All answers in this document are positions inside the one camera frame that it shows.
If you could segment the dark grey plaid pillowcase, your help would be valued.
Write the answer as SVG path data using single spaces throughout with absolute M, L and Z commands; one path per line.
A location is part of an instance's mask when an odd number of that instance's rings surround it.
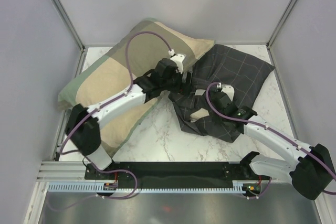
M 189 95 L 169 94 L 180 128 L 183 132 L 212 136 L 232 143 L 240 133 L 221 124 L 219 116 L 209 107 L 205 94 L 197 95 L 197 90 L 206 90 L 213 82 L 231 85 L 234 102 L 238 107 L 252 108 L 261 88 L 274 70 L 274 66 L 250 54 L 216 44 L 193 66 L 192 90 Z M 209 116 L 190 122 L 190 114 L 204 108 Z

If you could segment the cream pillow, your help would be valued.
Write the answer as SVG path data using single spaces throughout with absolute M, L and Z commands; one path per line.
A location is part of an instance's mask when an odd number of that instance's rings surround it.
M 190 114 L 190 122 L 196 122 L 197 120 L 209 116 L 209 112 L 201 108 L 193 113 Z

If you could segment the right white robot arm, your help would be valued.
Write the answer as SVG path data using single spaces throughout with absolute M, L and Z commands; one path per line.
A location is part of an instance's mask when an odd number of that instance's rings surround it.
M 325 146 L 311 146 L 283 133 L 253 109 L 247 106 L 238 108 L 222 91 L 207 91 L 205 97 L 225 126 L 258 140 L 282 158 L 249 154 L 248 161 L 240 165 L 244 178 L 265 175 L 287 182 L 309 200 L 317 199 L 335 179 L 333 162 Z

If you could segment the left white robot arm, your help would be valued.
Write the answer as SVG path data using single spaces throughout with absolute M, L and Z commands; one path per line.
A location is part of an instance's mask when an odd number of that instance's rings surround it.
M 184 54 L 160 60 L 154 69 L 133 80 L 129 87 L 99 103 L 73 107 L 66 126 L 67 139 L 96 167 L 103 179 L 114 175 L 112 158 L 101 144 L 100 130 L 117 116 L 160 96 L 163 91 L 189 93 L 192 72 L 184 71 Z

